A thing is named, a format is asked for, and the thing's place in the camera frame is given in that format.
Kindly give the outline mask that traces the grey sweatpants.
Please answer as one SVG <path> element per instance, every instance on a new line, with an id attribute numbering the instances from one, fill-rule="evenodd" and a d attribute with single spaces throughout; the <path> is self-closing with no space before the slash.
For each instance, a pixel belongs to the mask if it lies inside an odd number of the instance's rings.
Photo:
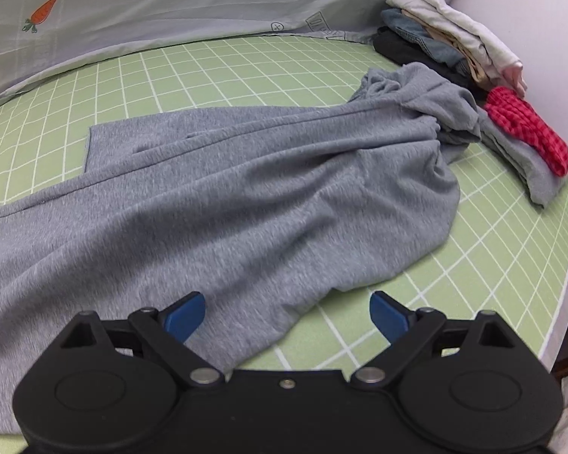
<path id="1" fill-rule="evenodd" d="M 193 291 L 190 348 L 229 370 L 331 290 L 395 278 L 445 242 L 473 95 L 421 64 L 329 108 L 190 109 L 96 125 L 79 176 L 0 207 L 0 434 L 23 374 L 78 312 Z"/>

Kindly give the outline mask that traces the green grid mat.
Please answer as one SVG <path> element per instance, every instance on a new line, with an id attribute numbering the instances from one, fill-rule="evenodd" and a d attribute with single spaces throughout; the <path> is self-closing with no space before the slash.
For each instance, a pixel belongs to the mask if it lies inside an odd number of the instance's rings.
<path id="1" fill-rule="evenodd" d="M 82 174 L 95 125 L 191 108 L 333 107 L 371 68 L 393 64 L 368 45 L 245 37 L 62 73 L 0 107 L 0 206 Z M 568 182 L 548 206 L 535 205 L 517 171 L 484 143 L 467 146 L 450 169 L 460 202 L 440 247 L 391 280 L 331 291 L 248 367 L 354 371 L 388 344 L 369 315 L 378 291 L 454 319 L 495 311 L 551 367 L 568 329 Z"/>

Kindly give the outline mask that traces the grey folded garment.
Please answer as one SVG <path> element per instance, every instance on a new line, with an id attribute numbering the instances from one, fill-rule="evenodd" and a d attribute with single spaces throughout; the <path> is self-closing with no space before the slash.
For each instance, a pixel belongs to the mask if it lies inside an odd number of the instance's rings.
<path id="1" fill-rule="evenodd" d="M 546 208 L 568 181 L 568 173 L 555 175 L 532 146 L 503 132 L 490 120 L 486 110 L 479 108 L 478 115 L 482 143 L 515 169 L 531 201 Z"/>

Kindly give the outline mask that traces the red checked folded cloth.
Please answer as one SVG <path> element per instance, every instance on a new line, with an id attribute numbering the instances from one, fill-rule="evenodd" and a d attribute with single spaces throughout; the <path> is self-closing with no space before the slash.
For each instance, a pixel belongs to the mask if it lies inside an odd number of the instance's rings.
<path id="1" fill-rule="evenodd" d="M 515 91 L 503 86 L 493 88 L 484 109 L 504 133 L 531 146 L 554 175 L 568 175 L 568 145 Z"/>

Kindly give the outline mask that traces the black folded garment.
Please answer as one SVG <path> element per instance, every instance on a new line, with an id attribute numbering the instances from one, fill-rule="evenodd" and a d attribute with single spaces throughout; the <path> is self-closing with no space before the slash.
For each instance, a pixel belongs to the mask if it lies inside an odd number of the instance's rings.
<path id="1" fill-rule="evenodd" d="M 448 66 L 430 58 L 417 44 L 410 43 L 392 30 L 382 27 L 373 39 L 373 47 L 386 59 L 399 66 L 420 62 L 450 82 L 471 91 L 477 101 L 485 101 L 487 91 L 479 87 L 469 71 L 458 71 L 455 66 Z"/>

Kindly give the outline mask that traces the blue denim folded garment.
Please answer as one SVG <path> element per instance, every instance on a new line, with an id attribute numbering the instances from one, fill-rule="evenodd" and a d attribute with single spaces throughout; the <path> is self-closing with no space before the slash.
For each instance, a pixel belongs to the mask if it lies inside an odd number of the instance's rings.
<path id="1" fill-rule="evenodd" d="M 446 65 L 459 74 L 465 76 L 470 74 L 464 55 L 451 45 L 432 38 L 420 23 L 405 17 L 399 8 L 388 7 L 381 12 L 381 17 L 388 29 L 405 41 L 418 46 L 433 61 Z"/>

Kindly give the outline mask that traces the white folded garment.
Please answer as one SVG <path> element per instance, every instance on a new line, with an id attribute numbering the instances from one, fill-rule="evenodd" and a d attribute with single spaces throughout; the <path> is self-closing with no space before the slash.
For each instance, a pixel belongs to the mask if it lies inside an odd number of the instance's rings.
<path id="1" fill-rule="evenodd" d="M 482 66 L 489 80 L 525 96 L 523 63 L 519 57 L 483 23 L 473 20 L 446 0 L 385 0 L 389 6 L 405 10 L 421 22 L 450 35 Z"/>

